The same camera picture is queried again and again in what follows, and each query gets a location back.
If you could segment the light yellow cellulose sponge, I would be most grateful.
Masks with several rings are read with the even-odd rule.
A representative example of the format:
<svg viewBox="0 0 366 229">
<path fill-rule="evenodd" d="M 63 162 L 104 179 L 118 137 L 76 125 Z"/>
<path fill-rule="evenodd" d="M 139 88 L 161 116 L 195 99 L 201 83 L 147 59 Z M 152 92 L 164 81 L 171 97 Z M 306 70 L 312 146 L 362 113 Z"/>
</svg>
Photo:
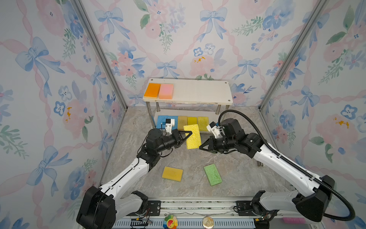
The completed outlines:
<svg viewBox="0 0 366 229">
<path fill-rule="evenodd" d="M 187 149 L 198 149 L 202 144 L 198 124 L 184 126 L 184 131 L 192 132 L 186 141 Z"/>
</svg>

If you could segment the bright yellow scouring sponge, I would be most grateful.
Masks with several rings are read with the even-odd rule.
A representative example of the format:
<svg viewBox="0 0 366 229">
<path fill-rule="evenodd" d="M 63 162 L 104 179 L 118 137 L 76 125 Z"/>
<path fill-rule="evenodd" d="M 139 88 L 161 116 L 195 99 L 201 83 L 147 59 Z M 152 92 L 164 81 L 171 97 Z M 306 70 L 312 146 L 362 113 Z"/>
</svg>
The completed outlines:
<svg viewBox="0 0 366 229">
<path fill-rule="evenodd" d="M 188 117 L 187 118 L 187 124 L 188 125 L 196 125 L 196 124 L 198 124 L 198 118 L 197 117 Z"/>
</svg>

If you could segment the blue sponge front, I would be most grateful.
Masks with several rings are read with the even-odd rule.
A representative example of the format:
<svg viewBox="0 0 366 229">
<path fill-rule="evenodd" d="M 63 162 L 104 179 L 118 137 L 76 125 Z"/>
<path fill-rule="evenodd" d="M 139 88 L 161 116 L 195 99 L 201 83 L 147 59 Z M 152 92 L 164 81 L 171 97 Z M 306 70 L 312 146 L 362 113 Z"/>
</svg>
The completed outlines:
<svg viewBox="0 0 366 229">
<path fill-rule="evenodd" d="M 173 120 L 174 120 L 173 129 L 177 129 L 178 128 L 178 116 L 173 116 Z"/>
</svg>

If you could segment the blue sponge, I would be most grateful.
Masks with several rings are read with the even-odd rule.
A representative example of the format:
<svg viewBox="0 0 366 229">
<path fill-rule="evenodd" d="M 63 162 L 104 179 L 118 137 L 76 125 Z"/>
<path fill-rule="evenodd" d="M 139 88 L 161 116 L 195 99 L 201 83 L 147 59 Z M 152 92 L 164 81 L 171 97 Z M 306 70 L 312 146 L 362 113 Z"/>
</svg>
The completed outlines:
<svg viewBox="0 0 366 229">
<path fill-rule="evenodd" d="M 174 120 L 173 129 L 177 129 L 178 128 L 178 116 L 173 116 L 173 120 Z"/>
<path fill-rule="evenodd" d="M 168 116 L 166 115 L 159 115 L 156 122 L 156 128 L 158 129 L 165 129 L 166 119 Z"/>
</svg>

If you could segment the green sponge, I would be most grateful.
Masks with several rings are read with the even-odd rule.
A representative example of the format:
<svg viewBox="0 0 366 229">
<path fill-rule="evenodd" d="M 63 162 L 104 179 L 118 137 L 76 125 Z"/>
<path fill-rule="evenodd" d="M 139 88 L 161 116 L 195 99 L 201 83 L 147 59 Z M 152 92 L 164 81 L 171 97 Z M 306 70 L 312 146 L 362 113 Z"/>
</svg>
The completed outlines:
<svg viewBox="0 0 366 229">
<path fill-rule="evenodd" d="M 221 176 L 220 176 L 215 164 L 205 166 L 204 171 L 208 178 L 210 186 L 215 186 L 215 185 L 222 183 Z"/>
</svg>

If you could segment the pink sponge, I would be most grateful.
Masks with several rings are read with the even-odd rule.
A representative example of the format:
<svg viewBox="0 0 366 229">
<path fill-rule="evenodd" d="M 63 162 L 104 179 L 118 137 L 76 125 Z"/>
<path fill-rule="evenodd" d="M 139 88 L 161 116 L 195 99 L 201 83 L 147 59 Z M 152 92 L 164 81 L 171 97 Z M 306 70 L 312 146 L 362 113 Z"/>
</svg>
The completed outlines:
<svg viewBox="0 0 366 229">
<path fill-rule="evenodd" d="M 171 100 L 173 98 L 173 84 L 161 84 L 158 99 L 160 100 Z"/>
</svg>

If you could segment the orange sponge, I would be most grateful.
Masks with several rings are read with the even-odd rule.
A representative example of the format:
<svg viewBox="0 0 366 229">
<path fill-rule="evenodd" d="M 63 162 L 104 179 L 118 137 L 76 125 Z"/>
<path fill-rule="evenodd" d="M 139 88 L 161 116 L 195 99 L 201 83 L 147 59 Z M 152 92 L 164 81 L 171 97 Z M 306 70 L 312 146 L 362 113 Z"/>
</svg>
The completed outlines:
<svg viewBox="0 0 366 229">
<path fill-rule="evenodd" d="M 161 84 L 149 83 L 144 98 L 157 99 L 160 92 Z"/>
</svg>

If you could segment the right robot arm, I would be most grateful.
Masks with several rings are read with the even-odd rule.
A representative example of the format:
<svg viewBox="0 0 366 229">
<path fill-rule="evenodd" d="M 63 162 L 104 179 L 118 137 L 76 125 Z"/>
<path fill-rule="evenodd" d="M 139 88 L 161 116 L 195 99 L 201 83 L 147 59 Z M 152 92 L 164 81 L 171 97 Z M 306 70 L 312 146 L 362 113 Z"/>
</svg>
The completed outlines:
<svg viewBox="0 0 366 229">
<path fill-rule="evenodd" d="M 271 168 L 295 188 L 291 192 L 272 193 L 259 191 L 244 207 L 246 212 L 257 216 L 273 216 L 276 211 L 286 210 L 300 213 L 303 217 L 320 222 L 331 199 L 331 192 L 321 187 L 311 174 L 303 168 L 295 168 L 289 158 L 271 151 L 258 134 L 237 134 L 215 138 L 211 136 L 200 147 L 210 153 L 228 154 L 239 152 Z"/>
</svg>

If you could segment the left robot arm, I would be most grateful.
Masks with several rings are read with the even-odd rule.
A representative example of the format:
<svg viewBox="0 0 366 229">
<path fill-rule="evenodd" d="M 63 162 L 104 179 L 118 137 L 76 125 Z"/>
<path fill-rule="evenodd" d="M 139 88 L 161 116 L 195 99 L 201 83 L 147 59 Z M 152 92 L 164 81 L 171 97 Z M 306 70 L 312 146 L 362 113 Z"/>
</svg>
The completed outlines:
<svg viewBox="0 0 366 229">
<path fill-rule="evenodd" d="M 192 131 L 172 130 L 164 135 L 160 129 L 151 129 L 136 158 L 119 175 L 99 188 L 90 187 L 82 201 L 76 221 L 85 229 L 110 229 L 117 219 L 130 214 L 148 212 L 148 197 L 139 191 L 123 197 L 140 178 L 150 172 L 161 159 L 160 153 L 179 148 L 192 135 Z"/>
</svg>

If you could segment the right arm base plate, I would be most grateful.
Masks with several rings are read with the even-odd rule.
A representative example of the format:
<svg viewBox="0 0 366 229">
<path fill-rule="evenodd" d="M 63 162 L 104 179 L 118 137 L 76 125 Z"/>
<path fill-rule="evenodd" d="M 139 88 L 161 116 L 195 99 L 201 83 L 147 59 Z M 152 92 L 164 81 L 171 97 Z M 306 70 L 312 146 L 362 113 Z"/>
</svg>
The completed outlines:
<svg viewBox="0 0 366 229">
<path fill-rule="evenodd" d="M 239 216 L 255 216 L 255 217 L 267 217 L 276 216 L 279 210 L 266 210 L 260 205 L 260 203 L 252 203 L 249 200 L 239 200 L 235 202 L 233 210 Z"/>
</svg>

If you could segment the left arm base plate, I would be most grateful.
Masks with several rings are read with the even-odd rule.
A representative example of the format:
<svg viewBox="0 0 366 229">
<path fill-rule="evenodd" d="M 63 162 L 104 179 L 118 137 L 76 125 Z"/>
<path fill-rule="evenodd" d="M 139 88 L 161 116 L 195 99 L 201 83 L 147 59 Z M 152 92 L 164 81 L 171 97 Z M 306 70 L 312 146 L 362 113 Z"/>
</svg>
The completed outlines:
<svg viewBox="0 0 366 229">
<path fill-rule="evenodd" d="M 142 217 L 142 216 L 160 216 L 161 213 L 161 204 L 160 200 L 148 200 L 143 203 L 140 209 L 133 213 L 134 216 Z"/>
</svg>

